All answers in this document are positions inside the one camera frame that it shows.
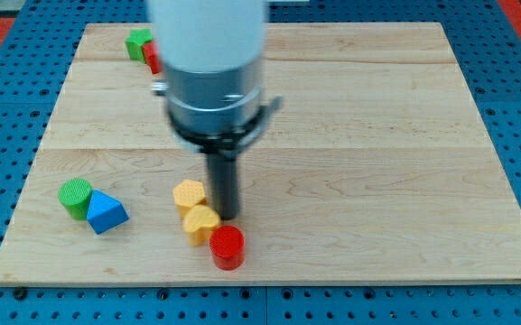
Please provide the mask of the red block behind arm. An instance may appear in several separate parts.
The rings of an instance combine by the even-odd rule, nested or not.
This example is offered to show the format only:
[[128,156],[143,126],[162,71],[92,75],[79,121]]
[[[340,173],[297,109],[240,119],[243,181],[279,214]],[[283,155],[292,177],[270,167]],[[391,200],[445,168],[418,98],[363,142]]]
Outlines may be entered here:
[[153,75],[162,71],[161,62],[155,42],[147,42],[142,46],[144,60]]

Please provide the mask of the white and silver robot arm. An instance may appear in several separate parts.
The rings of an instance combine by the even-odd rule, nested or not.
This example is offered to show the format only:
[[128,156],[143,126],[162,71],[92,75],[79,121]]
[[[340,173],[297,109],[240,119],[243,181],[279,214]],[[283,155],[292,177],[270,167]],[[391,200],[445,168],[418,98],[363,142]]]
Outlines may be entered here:
[[265,0],[152,0],[173,132],[193,151],[235,156],[265,130]]

